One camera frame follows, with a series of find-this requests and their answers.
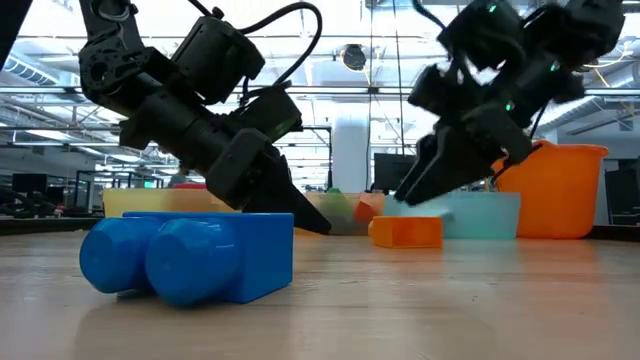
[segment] wooden table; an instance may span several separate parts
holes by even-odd
[[[82,278],[83,233],[0,238],[0,359],[638,359],[640,245],[299,238],[296,280],[176,310]]]

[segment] orange plastic bin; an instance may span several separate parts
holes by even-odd
[[[581,238],[593,227],[601,160],[608,150],[596,145],[538,143],[540,149],[496,182],[500,191],[520,193],[518,236]]]

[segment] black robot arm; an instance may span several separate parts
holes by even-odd
[[[552,100],[583,97],[574,72],[615,48],[625,20],[621,2],[569,0],[523,19],[507,0],[474,0],[445,27],[414,0],[416,10],[442,28],[438,41],[451,65],[427,67],[409,95],[410,104],[440,119],[434,133],[418,141],[418,159],[396,199],[419,204],[494,176],[491,165],[500,158],[524,161],[536,150],[523,131],[531,117],[538,112],[539,121]],[[498,75],[479,84],[467,62]]]
[[[295,3],[246,29],[203,13],[171,59],[144,46],[129,0],[80,0],[88,41],[80,51],[86,97],[128,117],[120,144],[136,149],[151,141],[206,179],[207,189],[234,209],[289,212],[295,225],[328,233],[329,222],[294,187],[285,157],[272,145],[301,126],[301,113],[285,92],[286,78],[313,50],[322,31],[318,9]],[[272,86],[246,91],[265,60],[245,36],[282,15],[309,9],[318,33],[307,52]],[[241,106],[213,114],[205,105],[225,102],[244,81]]]

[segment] blue plastic block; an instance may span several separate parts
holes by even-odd
[[[151,285],[169,304],[248,303],[293,280],[293,215],[125,213],[165,225],[147,250]]]
[[[104,219],[80,248],[80,270],[98,291],[150,289],[144,259],[162,223],[154,218]]]
[[[515,239],[520,194],[451,192],[418,206],[385,198],[386,216],[442,216],[445,239]]]

